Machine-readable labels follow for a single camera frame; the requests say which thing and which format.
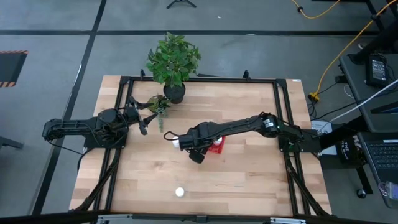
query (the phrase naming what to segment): small plant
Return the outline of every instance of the small plant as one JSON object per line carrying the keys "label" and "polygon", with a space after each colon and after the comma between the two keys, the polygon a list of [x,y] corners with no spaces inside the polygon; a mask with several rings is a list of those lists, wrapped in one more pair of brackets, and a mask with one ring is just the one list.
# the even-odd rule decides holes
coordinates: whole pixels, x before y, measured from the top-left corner
{"label": "small plant", "polygon": [[157,120],[159,122],[159,131],[162,133],[163,132],[163,118],[167,117],[167,112],[166,108],[170,107],[168,103],[170,103],[170,100],[167,99],[163,95],[156,95],[151,97],[148,100],[148,103],[153,103],[152,106],[148,107],[148,109],[153,112],[157,113]]}
{"label": "small plant", "polygon": [[184,40],[183,35],[167,33],[165,40],[159,41],[155,53],[148,55],[146,67],[154,74],[154,80],[165,86],[182,86],[189,79],[189,74],[197,72],[199,49]]}

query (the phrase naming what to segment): yellow cable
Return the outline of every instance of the yellow cable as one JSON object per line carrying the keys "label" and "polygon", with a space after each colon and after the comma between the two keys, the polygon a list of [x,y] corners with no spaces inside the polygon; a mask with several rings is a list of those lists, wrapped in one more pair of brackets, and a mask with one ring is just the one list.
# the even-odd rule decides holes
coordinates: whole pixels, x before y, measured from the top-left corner
{"label": "yellow cable", "polygon": [[[323,13],[317,15],[317,16],[313,16],[313,17],[307,16],[307,15],[304,13],[304,11],[303,11],[302,9],[300,10],[300,12],[301,12],[301,13],[303,14],[303,16],[306,17],[307,19],[316,19],[316,18],[319,18],[319,17],[325,15],[326,13],[328,13],[328,12],[330,11],[330,9],[333,9],[333,7],[334,7],[335,5],[337,5],[337,3],[339,3],[340,1],[341,1],[341,0],[337,0],[337,2],[335,2],[332,6],[330,6],[330,7],[328,8],[328,10],[326,10],[325,12],[323,12]],[[299,4],[297,4],[297,2],[296,2],[295,0],[292,0],[292,2],[297,6],[297,8],[300,7]]]}
{"label": "yellow cable", "polygon": [[[376,15],[380,15],[385,9],[387,9],[387,7],[389,7],[392,3],[396,2],[397,0],[392,0],[389,4],[387,4],[386,6],[384,6]],[[358,39],[358,37],[373,23],[373,21],[370,21],[362,30],[361,32],[359,32],[359,34],[337,55],[337,57],[329,64],[329,66],[326,68],[325,72],[323,72],[323,75],[321,76],[321,79],[319,81],[318,84],[318,89],[315,93],[310,93],[310,95],[312,95],[313,97],[316,97],[320,91],[321,88],[321,84],[322,84],[322,80],[323,77],[326,75],[326,73],[328,72],[328,70],[330,69],[330,67],[334,64],[334,62],[347,50],[347,48],[353,43],[355,42],[356,39]]]}

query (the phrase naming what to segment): white ball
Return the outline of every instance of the white ball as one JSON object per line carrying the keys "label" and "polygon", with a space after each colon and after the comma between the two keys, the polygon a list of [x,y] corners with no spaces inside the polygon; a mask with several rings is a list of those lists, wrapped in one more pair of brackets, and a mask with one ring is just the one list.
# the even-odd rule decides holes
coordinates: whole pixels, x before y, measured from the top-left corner
{"label": "white ball", "polygon": [[177,188],[177,189],[175,190],[175,194],[176,194],[176,196],[178,196],[178,197],[184,196],[184,189],[183,189],[182,187]]}

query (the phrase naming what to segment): concrete floor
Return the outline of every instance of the concrete floor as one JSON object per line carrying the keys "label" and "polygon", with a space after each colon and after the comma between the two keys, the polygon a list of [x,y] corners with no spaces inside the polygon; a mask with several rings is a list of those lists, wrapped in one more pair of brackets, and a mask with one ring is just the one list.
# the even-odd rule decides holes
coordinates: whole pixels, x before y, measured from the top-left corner
{"label": "concrete floor", "polygon": [[[0,30],[91,30],[100,0],[0,0]],[[360,30],[369,20],[365,4],[341,3],[329,14],[308,20],[289,0],[192,0],[196,9],[165,0],[108,1],[100,30]],[[309,15],[325,10],[331,2],[299,0]],[[383,1],[374,1],[376,10]],[[383,18],[385,24],[391,15]],[[320,75],[353,37],[188,35],[203,60],[199,73],[241,77],[299,78],[309,93]],[[81,83],[72,119],[93,114],[103,75],[138,75],[146,55],[161,35],[98,35]],[[360,42],[371,40],[361,38]],[[28,50],[17,86],[0,88],[0,135],[25,142],[23,150],[0,152],[0,217],[27,215],[44,171],[50,145],[40,137],[43,124],[60,118],[75,81],[88,41],[81,36],[0,35],[0,50]],[[356,52],[356,44],[348,52]],[[323,89],[339,75],[332,66]],[[322,94],[318,115],[353,100],[337,85]],[[349,114],[342,121],[354,118]],[[65,147],[80,151],[82,138],[67,137]],[[62,151],[55,170],[44,213],[66,212],[76,179],[78,156]],[[360,182],[355,170],[324,170],[334,215],[342,218],[397,223],[398,212],[384,206],[379,194],[365,200],[355,195]]]}

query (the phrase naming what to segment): wooden tabletop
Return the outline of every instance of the wooden tabletop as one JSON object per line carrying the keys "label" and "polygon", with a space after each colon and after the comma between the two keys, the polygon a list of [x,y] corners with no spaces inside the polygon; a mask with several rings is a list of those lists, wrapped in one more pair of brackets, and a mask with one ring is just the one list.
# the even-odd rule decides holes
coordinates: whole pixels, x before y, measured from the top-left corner
{"label": "wooden tabletop", "polygon": [[[98,112],[113,108],[120,76],[104,76],[95,108]],[[305,95],[300,80],[287,80],[294,123],[311,128]],[[185,82],[187,92],[181,104],[168,108],[164,132],[185,134],[204,121],[217,123],[243,119],[261,111],[276,114],[271,84]],[[162,94],[156,82],[134,82],[132,95],[145,103]],[[282,90],[281,105],[284,109]],[[142,117],[151,115],[142,110]],[[163,139],[157,120],[141,135],[131,126],[121,159],[112,201],[112,212],[207,214],[207,215],[292,215],[287,175],[277,139],[258,133],[228,136],[222,154],[208,152],[202,164],[196,164],[187,152],[180,152]],[[82,160],[70,208],[76,208],[98,182],[104,149],[94,149]],[[305,183],[327,212],[329,199],[319,161],[301,153]],[[185,195],[177,197],[175,189]],[[104,188],[100,208],[104,208],[108,186]],[[303,212],[296,186],[299,210]]]}

